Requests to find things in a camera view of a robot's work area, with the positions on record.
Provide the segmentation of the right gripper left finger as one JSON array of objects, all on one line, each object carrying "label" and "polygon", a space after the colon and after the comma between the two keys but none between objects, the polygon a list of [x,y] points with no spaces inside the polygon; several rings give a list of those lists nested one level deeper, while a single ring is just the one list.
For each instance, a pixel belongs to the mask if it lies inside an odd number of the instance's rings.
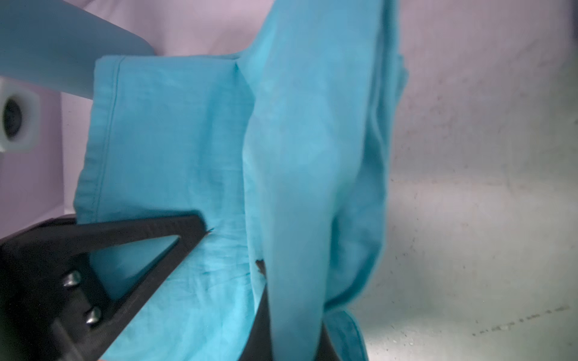
[{"label": "right gripper left finger", "polygon": [[[98,360],[207,233],[197,214],[100,224],[57,218],[1,241],[1,358]],[[120,299],[90,254],[173,238]]]}]

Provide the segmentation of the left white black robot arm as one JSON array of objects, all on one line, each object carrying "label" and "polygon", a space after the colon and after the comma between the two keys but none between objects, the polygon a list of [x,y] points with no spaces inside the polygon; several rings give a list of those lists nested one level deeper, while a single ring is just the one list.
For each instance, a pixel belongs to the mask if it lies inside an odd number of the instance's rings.
[{"label": "left white black robot arm", "polygon": [[1,3],[1,151],[34,147],[40,99],[20,83],[93,98],[95,63],[152,56],[141,37],[65,1]]}]

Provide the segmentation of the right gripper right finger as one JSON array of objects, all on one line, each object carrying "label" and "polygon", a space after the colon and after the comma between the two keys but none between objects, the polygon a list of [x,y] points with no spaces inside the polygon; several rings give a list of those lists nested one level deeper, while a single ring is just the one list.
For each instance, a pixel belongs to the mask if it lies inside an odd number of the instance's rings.
[{"label": "right gripper right finger", "polygon": [[[239,360],[274,360],[268,286],[265,286],[260,303]],[[337,361],[339,355],[323,320],[319,321],[319,337],[314,360]]]}]

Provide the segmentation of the teal pants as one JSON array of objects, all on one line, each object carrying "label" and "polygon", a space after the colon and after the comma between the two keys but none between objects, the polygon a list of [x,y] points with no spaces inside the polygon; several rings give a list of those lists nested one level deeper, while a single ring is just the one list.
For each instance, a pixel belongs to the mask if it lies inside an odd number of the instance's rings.
[{"label": "teal pants", "polygon": [[96,62],[80,224],[199,211],[209,234],[104,352],[237,360],[263,294],[272,358],[367,351],[348,304],[385,242],[406,72],[396,1],[276,1],[237,54]]}]

